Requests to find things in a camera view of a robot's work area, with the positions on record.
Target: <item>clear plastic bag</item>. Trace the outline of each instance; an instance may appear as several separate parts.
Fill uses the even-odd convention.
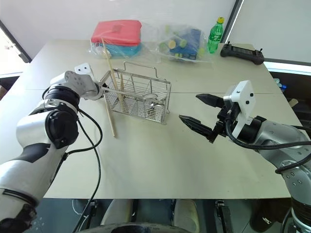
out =
[[[210,62],[204,32],[189,25],[163,25],[159,28],[156,51],[161,57],[187,62]]]
[[[157,34],[157,28],[138,20],[99,22],[90,40],[90,53],[106,58],[105,45],[109,58],[141,56],[155,61]]]

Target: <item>white table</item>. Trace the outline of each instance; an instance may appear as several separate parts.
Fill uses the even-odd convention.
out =
[[[49,43],[31,63],[30,69],[20,77],[17,84],[0,101],[0,163],[21,153],[21,147],[15,138],[16,123],[39,102],[42,90],[53,77],[47,76],[48,71],[54,73],[55,76],[83,62],[90,62],[97,76],[106,71],[105,65],[102,65],[103,60],[97,62],[85,51],[78,52],[80,55],[75,54],[73,57],[66,53],[68,50],[86,48],[81,49],[77,46],[78,44],[84,45],[85,42],[75,41],[72,47],[68,41]],[[50,63],[47,64],[42,60],[49,60]],[[225,62],[228,64],[235,62],[236,66],[241,63],[242,67],[250,66],[249,70],[252,70],[251,67],[262,70],[261,79],[266,81],[261,83],[254,80],[253,86],[257,92],[265,93],[266,89],[271,93],[255,95],[257,104],[253,116],[260,115],[280,123],[299,124],[284,96],[278,89],[275,90],[276,85],[269,81],[271,77],[264,65],[259,68],[247,61],[234,61],[233,58],[232,61],[226,60]],[[239,67],[232,68],[235,68],[231,71],[235,74],[232,79],[237,83],[239,75],[236,73],[240,69]],[[230,73],[230,71],[223,69],[223,73]],[[186,92],[186,87],[180,83],[185,85],[191,82],[185,77],[181,82],[176,83],[173,82],[176,76],[171,76],[171,79],[165,78],[172,82],[173,90],[175,90],[171,94],[171,113],[168,115],[167,124],[160,125],[140,118],[113,113],[117,139],[111,135],[104,101],[81,100],[81,109],[93,116],[104,131],[104,139],[99,146],[103,175],[96,198],[248,199],[289,196],[281,176],[276,175],[274,167],[259,154],[240,148],[221,136],[214,144],[211,144],[191,131],[178,118],[179,114],[188,115],[201,120],[207,126],[214,127],[219,109],[203,104],[195,98],[195,93],[219,91],[217,95],[223,96],[223,92],[230,84],[234,84],[233,81],[213,78],[210,86],[217,91],[211,91],[210,86],[207,86],[210,91],[202,91],[203,87],[198,83],[203,79],[195,76],[191,82],[196,84],[189,86],[189,92],[193,93],[180,93]],[[15,105],[15,109],[18,106],[18,110],[13,110],[12,104]],[[99,136],[95,126],[87,118],[82,118],[81,121],[91,138],[96,141]],[[69,150],[88,146],[85,136],[80,133],[77,141],[70,146]],[[64,162],[45,197],[89,198],[96,181],[97,163],[94,152],[76,153]]]

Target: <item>plastic bottle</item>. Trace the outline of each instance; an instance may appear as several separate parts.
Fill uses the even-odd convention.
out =
[[[217,19],[217,23],[215,24],[215,26],[212,27],[212,29],[210,30],[210,34],[208,37],[208,43],[207,43],[207,50],[210,53],[214,53],[218,48],[218,44],[224,33],[224,28],[223,28],[224,20],[225,18],[219,17]]]

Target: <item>robotic arm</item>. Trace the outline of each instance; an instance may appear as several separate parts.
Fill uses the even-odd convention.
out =
[[[66,71],[52,79],[44,100],[17,125],[23,152],[0,165],[0,232],[23,232],[31,226],[35,207],[78,137],[80,98],[97,100],[103,95],[89,65],[81,66],[83,72],[76,70],[80,74]]]
[[[223,99],[209,94],[196,97],[205,104],[221,108],[214,129],[190,116],[180,115],[179,118],[211,143],[217,135],[229,136],[239,146],[255,150],[272,163],[277,168],[276,173],[282,175],[292,196],[294,232],[310,233],[311,142],[307,137],[293,126],[272,122],[260,116],[249,117],[255,104],[250,81],[242,81],[231,87]],[[293,146],[293,142],[300,142],[301,145]]]

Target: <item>metal wire basket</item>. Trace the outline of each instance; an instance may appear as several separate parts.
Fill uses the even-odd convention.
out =
[[[154,69],[156,78],[129,73],[126,64]],[[109,107],[115,112],[163,124],[165,115],[169,113],[171,83],[159,78],[155,67],[131,62],[124,62],[124,69],[113,69],[113,72],[115,82],[111,71],[101,80],[101,83],[107,85],[103,89]]]

